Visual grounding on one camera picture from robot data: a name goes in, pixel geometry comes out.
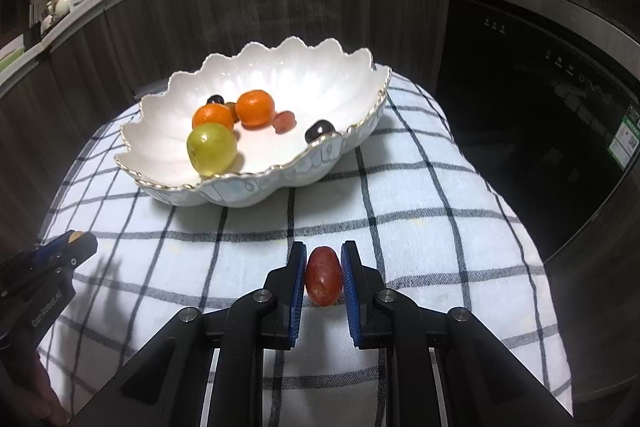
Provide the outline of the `person's left hand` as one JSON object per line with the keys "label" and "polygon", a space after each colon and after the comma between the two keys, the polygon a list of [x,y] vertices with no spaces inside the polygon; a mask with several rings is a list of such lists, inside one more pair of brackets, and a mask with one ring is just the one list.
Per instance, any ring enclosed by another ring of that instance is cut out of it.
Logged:
{"label": "person's left hand", "polygon": [[66,426],[68,415],[58,395],[51,387],[47,369],[40,361],[40,354],[35,351],[26,364],[26,378],[14,385],[29,412],[40,421],[47,421],[52,426]]}

